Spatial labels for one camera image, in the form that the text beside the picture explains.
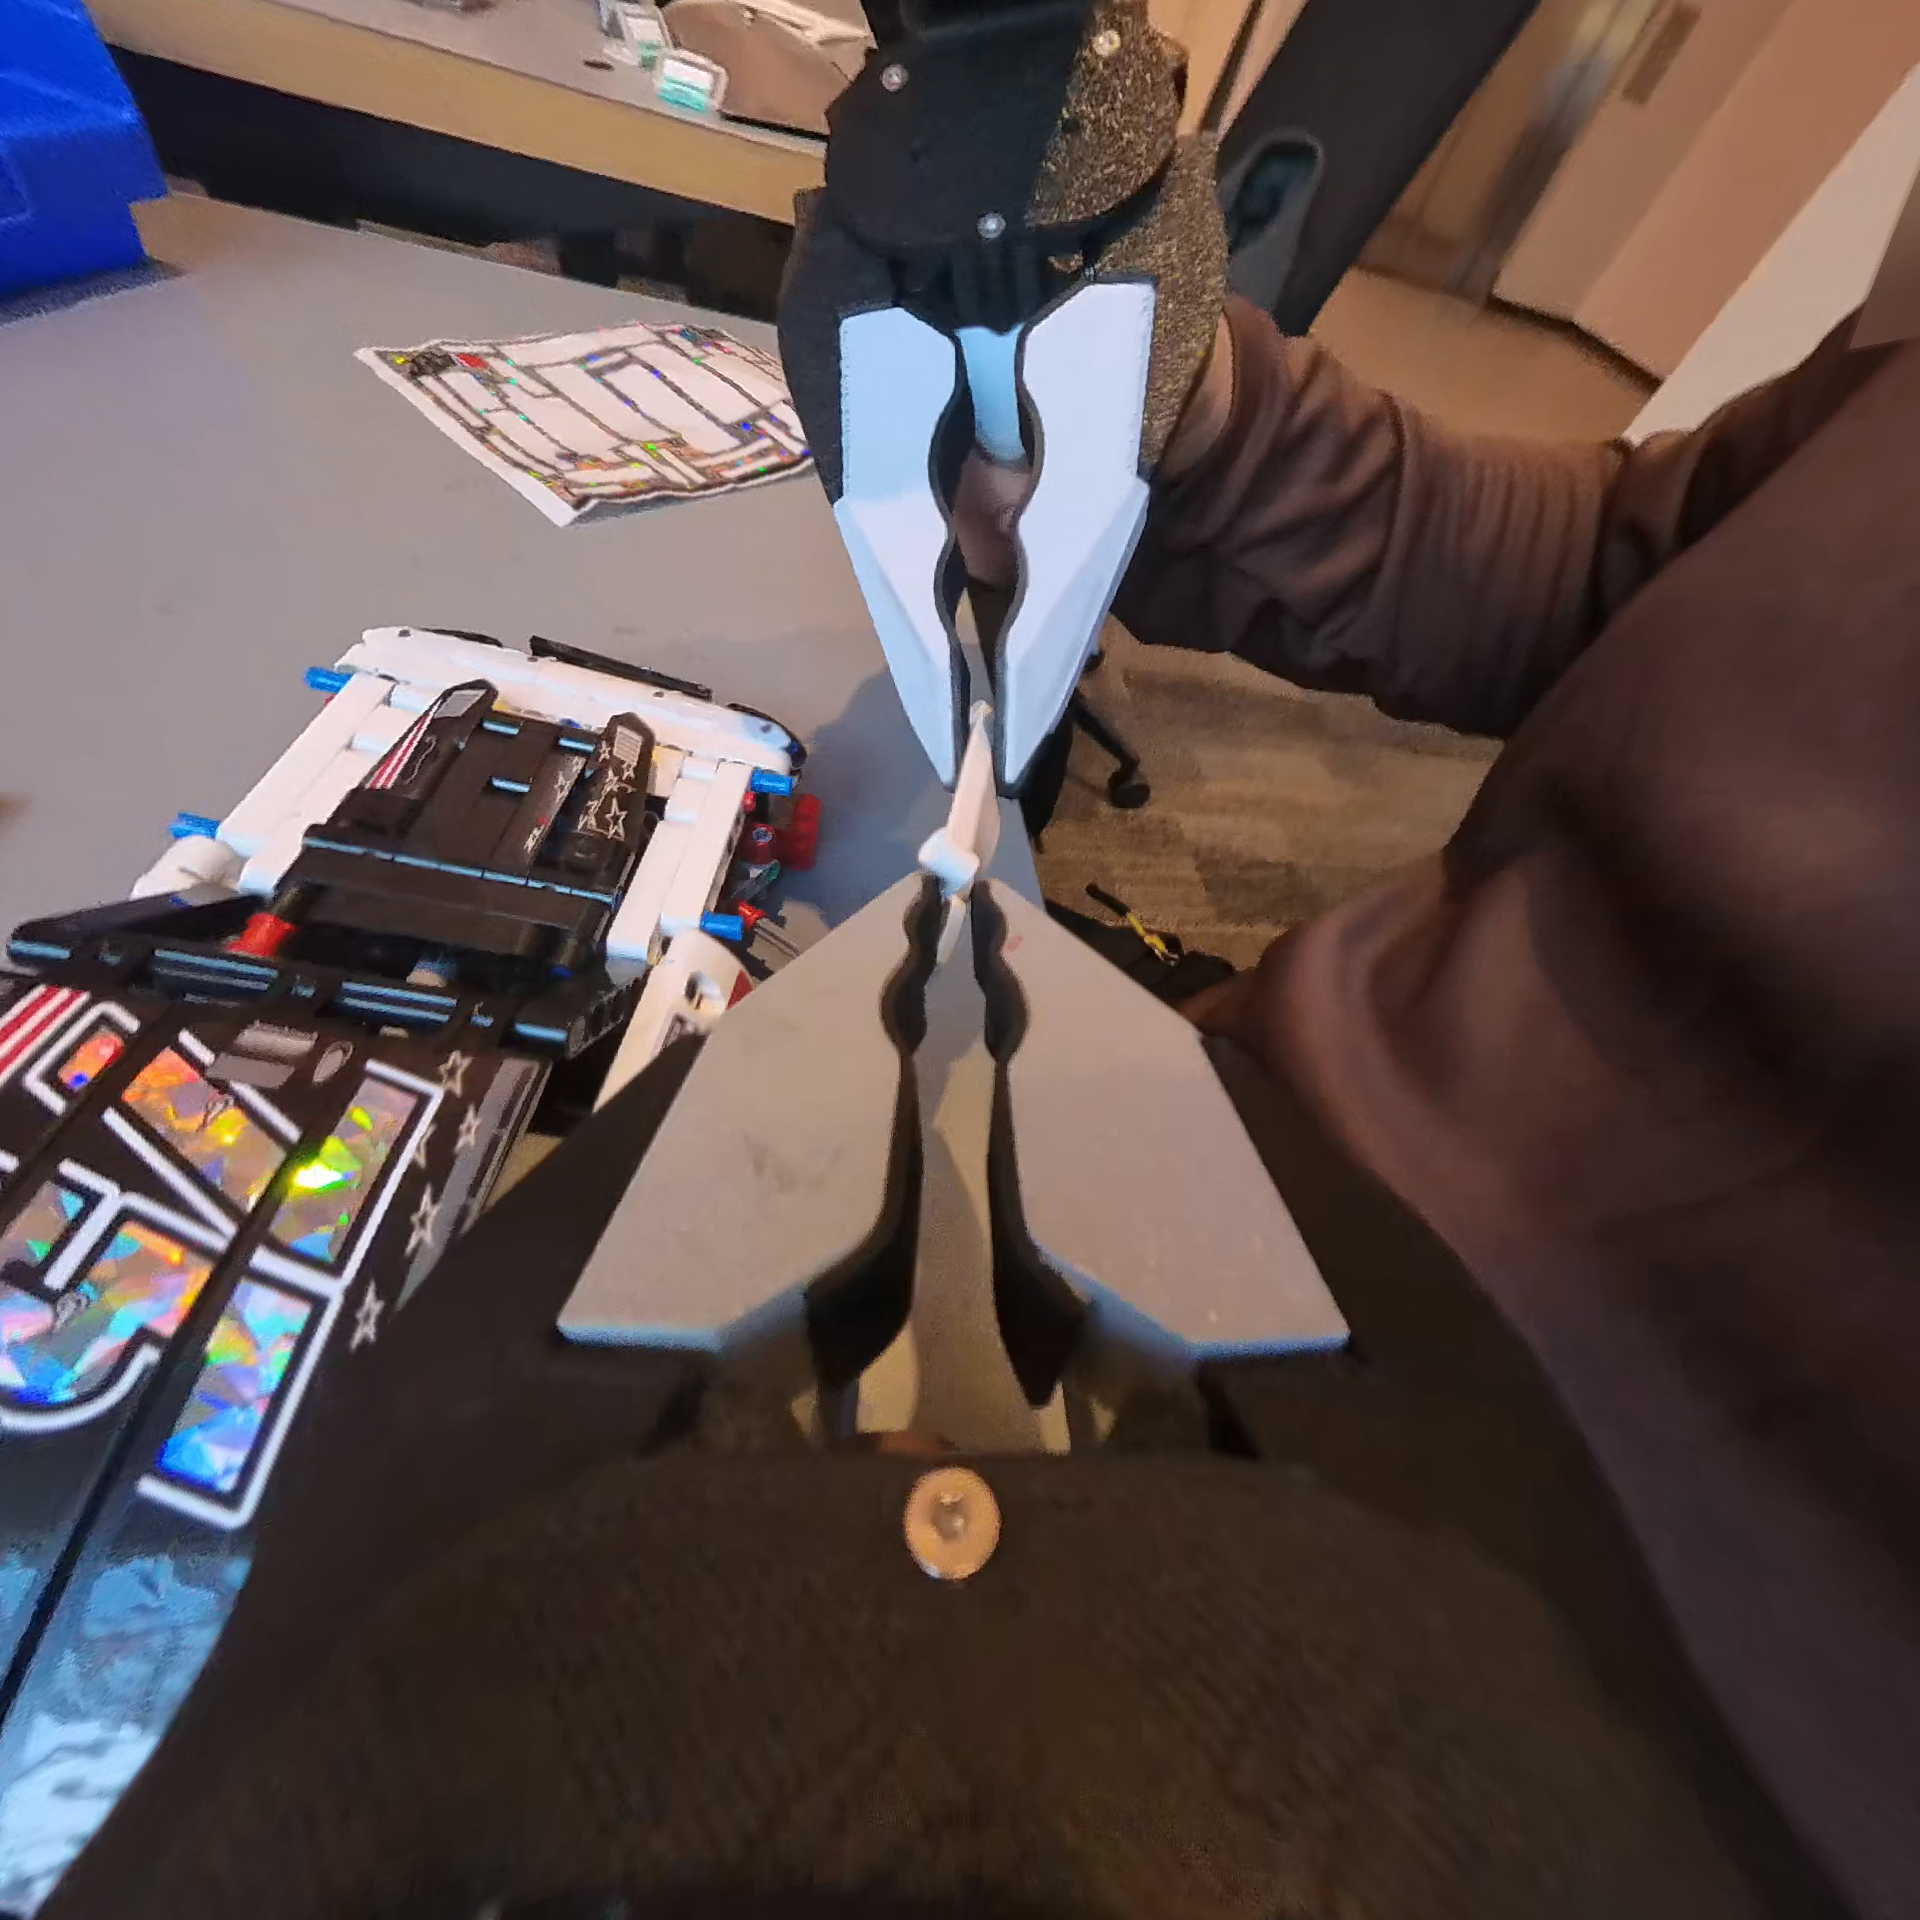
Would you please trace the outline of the white curved brick piece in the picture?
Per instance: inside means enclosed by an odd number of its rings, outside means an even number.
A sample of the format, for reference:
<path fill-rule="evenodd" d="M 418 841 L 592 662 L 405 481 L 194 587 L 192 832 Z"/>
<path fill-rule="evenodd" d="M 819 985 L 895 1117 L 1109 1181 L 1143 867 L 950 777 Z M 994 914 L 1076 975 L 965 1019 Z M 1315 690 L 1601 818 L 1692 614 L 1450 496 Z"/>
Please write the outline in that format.
<path fill-rule="evenodd" d="M 918 841 L 918 868 L 941 888 L 934 970 L 965 942 L 972 881 L 994 867 L 1003 777 L 994 777 L 994 704 L 967 708 L 967 746 L 957 763 L 948 824 Z"/>

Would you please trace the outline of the person's right hand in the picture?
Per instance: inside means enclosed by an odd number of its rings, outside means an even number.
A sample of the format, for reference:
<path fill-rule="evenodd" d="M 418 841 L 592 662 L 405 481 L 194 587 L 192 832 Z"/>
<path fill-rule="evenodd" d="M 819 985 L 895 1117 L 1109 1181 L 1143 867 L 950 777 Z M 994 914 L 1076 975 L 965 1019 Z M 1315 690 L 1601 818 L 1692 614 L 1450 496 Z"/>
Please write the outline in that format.
<path fill-rule="evenodd" d="M 967 449 L 957 494 L 950 494 L 950 536 L 967 568 L 967 582 L 1013 597 L 1024 577 L 1024 508 L 1031 494 L 1028 459 L 994 459 L 991 449 Z"/>

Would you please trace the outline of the holographic sticker sheet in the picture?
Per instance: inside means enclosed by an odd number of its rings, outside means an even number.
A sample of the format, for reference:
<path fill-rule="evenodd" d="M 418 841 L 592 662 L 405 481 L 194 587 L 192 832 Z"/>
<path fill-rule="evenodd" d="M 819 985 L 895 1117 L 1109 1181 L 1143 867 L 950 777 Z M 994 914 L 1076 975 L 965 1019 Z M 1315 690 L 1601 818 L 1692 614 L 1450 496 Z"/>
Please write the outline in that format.
<path fill-rule="evenodd" d="M 716 326 L 364 345 L 356 360 L 545 524 L 814 468 L 778 352 Z"/>

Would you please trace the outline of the person's torso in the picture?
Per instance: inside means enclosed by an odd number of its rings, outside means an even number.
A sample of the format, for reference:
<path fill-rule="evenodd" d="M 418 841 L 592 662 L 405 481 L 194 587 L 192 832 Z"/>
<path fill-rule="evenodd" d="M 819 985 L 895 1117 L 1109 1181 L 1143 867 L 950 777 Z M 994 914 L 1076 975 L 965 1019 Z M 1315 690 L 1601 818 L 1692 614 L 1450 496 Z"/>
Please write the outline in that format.
<path fill-rule="evenodd" d="M 1662 568 L 1262 1049 L 1523 1328 L 1857 1913 L 1917 1913 L 1917 345 L 1624 443 Z"/>

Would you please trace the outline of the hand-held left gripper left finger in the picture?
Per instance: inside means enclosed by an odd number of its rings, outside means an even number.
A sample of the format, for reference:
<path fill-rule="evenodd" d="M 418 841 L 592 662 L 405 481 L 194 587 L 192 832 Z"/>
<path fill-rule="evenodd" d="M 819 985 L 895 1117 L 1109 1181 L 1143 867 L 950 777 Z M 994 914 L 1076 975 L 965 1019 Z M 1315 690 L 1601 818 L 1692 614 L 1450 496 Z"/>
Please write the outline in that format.
<path fill-rule="evenodd" d="M 852 1388 L 902 1328 L 918 1258 L 934 877 L 902 877 L 761 981 L 648 1137 L 558 1328 Z"/>

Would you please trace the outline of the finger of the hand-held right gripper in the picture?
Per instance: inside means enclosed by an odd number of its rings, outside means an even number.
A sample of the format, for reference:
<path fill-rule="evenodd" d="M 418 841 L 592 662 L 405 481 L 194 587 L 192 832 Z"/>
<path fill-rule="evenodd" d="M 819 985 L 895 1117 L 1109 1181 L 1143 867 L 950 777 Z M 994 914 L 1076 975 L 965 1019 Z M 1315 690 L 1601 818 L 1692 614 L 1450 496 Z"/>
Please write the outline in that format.
<path fill-rule="evenodd" d="M 965 406 L 957 342 L 909 310 L 841 326 L 832 524 L 860 577 L 883 662 L 934 785 L 957 785 L 967 666 L 957 636 L 965 558 L 941 481 Z"/>
<path fill-rule="evenodd" d="M 994 777 L 1018 793 L 1056 737 L 1148 524 L 1143 425 L 1160 284 L 1084 279 L 1018 345 L 1031 487 L 994 636 Z"/>

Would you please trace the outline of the toy brick race car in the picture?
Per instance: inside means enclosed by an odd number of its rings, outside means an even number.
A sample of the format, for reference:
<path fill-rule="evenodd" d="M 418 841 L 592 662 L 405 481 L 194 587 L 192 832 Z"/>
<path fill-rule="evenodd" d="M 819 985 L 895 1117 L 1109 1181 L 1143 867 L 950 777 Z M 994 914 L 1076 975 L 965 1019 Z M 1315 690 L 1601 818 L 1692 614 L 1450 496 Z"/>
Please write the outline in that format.
<path fill-rule="evenodd" d="M 4 942 L 4 1913 L 198 1680 L 338 1361 L 819 826 L 785 726 L 622 662 L 371 628 L 308 687 L 225 818 Z"/>

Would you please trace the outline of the blue plastic bin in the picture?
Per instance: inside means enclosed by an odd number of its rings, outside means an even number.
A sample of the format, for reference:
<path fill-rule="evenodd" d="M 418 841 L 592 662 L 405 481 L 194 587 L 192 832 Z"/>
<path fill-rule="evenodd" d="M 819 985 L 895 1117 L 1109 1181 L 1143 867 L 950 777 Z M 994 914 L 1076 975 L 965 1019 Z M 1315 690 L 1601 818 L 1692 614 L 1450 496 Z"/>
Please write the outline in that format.
<path fill-rule="evenodd" d="M 0 295 L 145 270 L 153 131 L 83 0 L 0 5 Z"/>

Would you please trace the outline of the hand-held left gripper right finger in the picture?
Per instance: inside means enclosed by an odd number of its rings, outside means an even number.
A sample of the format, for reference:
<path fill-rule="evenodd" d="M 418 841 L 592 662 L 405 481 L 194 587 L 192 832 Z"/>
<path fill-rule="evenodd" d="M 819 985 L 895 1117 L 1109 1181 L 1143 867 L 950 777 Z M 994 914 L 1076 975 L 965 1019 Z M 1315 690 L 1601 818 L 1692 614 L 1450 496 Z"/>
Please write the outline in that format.
<path fill-rule="evenodd" d="M 1024 1403 L 1343 1354 L 1352 1325 L 1201 1035 L 1003 881 L 972 888 L 967 924 L 994 1325 Z"/>

